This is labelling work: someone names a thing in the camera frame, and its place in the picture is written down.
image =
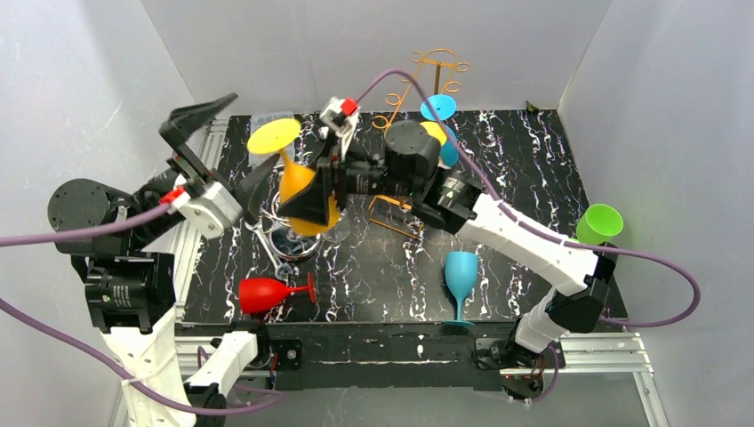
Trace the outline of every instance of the black marble table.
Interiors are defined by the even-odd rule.
[[[315,136],[314,115],[297,116],[302,133],[296,160],[307,163]],[[418,113],[396,120],[422,121]],[[359,118],[354,143],[382,153],[382,130],[372,114]],[[447,123],[466,152],[489,173],[505,200],[519,211],[561,233],[573,235],[588,206],[581,180],[556,111],[462,111]],[[251,171],[246,141],[250,117],[229,120],[218,171],[237,181]],[[270,177],[275,183],[277,176]],[[443,286],[442,263],[450,251],[469,251],[480,259],[479,281],[466,300],[463,317],[507,322],[530,310],[549,284],[506,256],[441,230],[420,227],[410,215],[403,227],[420,234],[410,239],[367,220],[370,197],[352,197],[350,234],[339,244],[324,242],[316,256],[297,265],[293,283],[313,272],[317,302],[291,296],[263,318],[274,322],[434,322],[452,318],[453,299]],[[243,317],[238,284],[243,278],[274,277],[272,263],[243,224],[222,238],[202,243],[186,301],[185,322],[228,323]],[[620,293],[611,284],[606,311],[626,316]],[[601,330],[613,330],[602,325]]]

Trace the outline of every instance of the clear plastic container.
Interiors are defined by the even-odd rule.
[[[265,124],[272,122],[274,120],[278,120],[279,118],[290,118],[293,117],[292,111],[281,111],[277,113],[266,113],[266,114],[255,114],[252,116],[250,121],[250,128],[249,128],[249,136],[253,135],[254,132],[257,131],[260,127],[264,126]],[[285,147],[285,154],[288,155],[291,159],[295,158],[296,154],[296,148],[294,147],[295,144],[291,144],[288,147]],[[249,153],[249,166],[255,167],[261,164],[267,157],[269,156],[263,156],[259,154],[252,154]],[[283,164],[283,160],[281,159],[278,162],[279,165]]]

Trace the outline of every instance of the green object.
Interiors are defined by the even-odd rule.
[[[623,218],[614,208],[596,204],[587,208],[576,224],[576,238],[587,245],[609,242],[623,230]]]

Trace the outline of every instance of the metal frame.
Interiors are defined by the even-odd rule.
[[[228,120],[215,120],[209,127],[205,140],[199,147],[199,158],[213,169],[217,167],[225,142]],[[173,235],[171,249],[176,254],[174,279],[177,296],[178,320],[183,319],[186,296],[197,260],[201,238],[197,230],[182,223]],[[197,347],[208,352],[211,336],[177,336],[178,363],[182,375],[191,376],[197,371]],[[637,393],[645,409],[651,427],[666,427],[668,420],[662,409],[660,396],[654,385],[654,370],[638,333],[571,334],[561,339],[566,367],[559,372],[564,375],[579,373],[631,373]],[[529,375],[528,369],[503,369],[501,375]],[[266,371],[247,371],[242,376],[267,376]],[[122,427],[125,421],[125,405],[119,396],[112,424]]]

